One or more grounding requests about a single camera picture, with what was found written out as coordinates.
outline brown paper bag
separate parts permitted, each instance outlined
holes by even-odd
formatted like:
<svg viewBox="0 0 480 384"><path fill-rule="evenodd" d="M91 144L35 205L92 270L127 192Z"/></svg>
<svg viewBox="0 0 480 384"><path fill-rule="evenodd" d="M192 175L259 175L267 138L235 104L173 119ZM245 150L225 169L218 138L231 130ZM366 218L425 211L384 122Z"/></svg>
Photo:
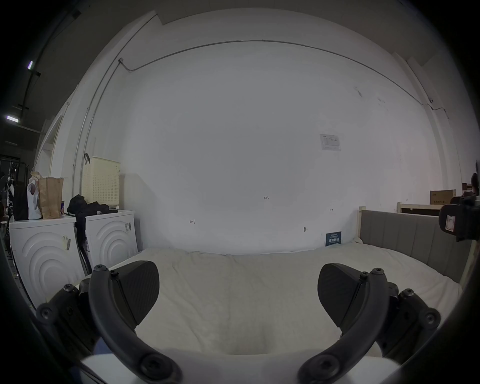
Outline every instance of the brown paper bag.
<svg viewBox="0 0 480 384"><path fill-rule="evenodd" d="M38 206L44 219L58 219L61 214L63 179L38 179Z"/></svg>

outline wall notice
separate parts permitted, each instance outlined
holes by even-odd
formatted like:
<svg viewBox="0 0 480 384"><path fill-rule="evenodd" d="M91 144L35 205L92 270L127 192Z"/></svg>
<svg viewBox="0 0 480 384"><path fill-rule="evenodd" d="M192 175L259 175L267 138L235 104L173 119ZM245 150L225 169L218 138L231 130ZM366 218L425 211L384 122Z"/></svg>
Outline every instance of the wall notice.
<svg viewBox="0 0 480 384"><path fill-rule="evenodd" d="M340 150L340 140L338 136L333 135L320 135L322 137L322 149L328 149L330 151Z"/></svg>
<svg viewBox="0 0 480 384"><path fill-rule="evenodd" d="M331 232L327 233L325 238L325 247L328 247L332 244L341 244L342 243L342 232Z"/></svg>

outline white perforated basket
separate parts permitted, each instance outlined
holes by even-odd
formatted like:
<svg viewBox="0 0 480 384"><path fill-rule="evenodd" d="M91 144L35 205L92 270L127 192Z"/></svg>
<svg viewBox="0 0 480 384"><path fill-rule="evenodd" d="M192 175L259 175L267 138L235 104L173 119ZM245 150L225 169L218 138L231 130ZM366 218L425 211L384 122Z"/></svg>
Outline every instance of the white perforated basket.
<svg viewBox="0 0 480 384"><path fill-rule="evenodd" d="M82 196L87 203L117 206L119 204L120 163L100 157L92 157L84 165Z"/></svg>

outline white mattress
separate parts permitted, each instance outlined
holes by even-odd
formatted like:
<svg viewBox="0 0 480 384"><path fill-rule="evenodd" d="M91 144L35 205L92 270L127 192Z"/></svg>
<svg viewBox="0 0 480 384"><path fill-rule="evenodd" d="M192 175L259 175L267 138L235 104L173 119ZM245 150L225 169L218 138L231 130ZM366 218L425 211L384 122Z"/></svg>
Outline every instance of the white mattress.
<svg viewBox="0 0 480 384"><path fill-rule="evenodd" d="M158 349L264 354L329 347L340 330L318 300L318 275L326 263L360 271L381 267L388 281L400 291L412 288L442 318L461 293L458 283L411 257L355 242L236 256L148 249L117 267L135 260L154 262L160 273L158 299L136 328Z"/></svg>

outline ceiling light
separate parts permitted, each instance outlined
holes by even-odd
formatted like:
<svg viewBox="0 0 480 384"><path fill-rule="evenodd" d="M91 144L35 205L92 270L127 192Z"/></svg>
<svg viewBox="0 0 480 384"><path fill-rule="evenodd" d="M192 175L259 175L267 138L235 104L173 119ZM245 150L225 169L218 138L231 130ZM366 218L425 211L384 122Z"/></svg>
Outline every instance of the ceiling light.
<svg viewBox="0 0 480 384"><path fill-rule="evenodd" d="M14 122L18 123L18 118L15 117L15 116L7 115L7 120L11 120L11 121L14 121Z"/></svg>

